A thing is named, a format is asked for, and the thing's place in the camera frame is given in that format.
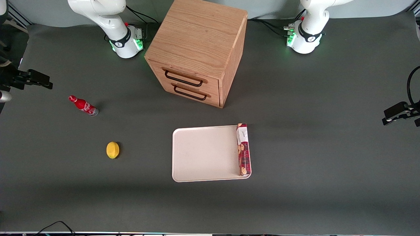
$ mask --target white tray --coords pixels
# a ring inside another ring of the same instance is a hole
[[[245,179],[239,175],[236,126],[179,128],[172,135],[176,182]]]

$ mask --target lemon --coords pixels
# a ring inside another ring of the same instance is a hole
[[[118,146],[116,142],[110,142],[106,146],[106,154],[108,155],[109,158],[114,159],[118,156],[119,153],[120,153],[120,147]]]

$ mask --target coca-cola bottle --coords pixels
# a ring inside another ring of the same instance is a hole
[[[96,116],[99,113],[99,110],[96,107],[90,105],[90,103],[86,102],[86,100],[77,98],[74,95],[69,96],[68,99],[70,102],[73,102],[79,110],[86,112],[90,116]]]

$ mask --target gray tabletop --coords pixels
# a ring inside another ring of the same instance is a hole
[[[419,65],[414,16],[331,19],[325,31],[299,55],[249,22],[219,109],[165,92],[144,53],[117,57],[99,27],[29,28],[21,68],[54,88],[14,89],[0,115],[0,230],[63,220],[75,231],[419,235],[420,129],[381,122]],[[419,75],[412,87],[418,99]],[[249,179],[172,180],[176,128],[238,122]],[[110,141],[123,145],[116,160]]]

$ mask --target wooden cabinet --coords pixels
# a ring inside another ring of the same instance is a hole
[[[164,90],[223,108],[242,57],[247,12],[174,0],[144,57]]]

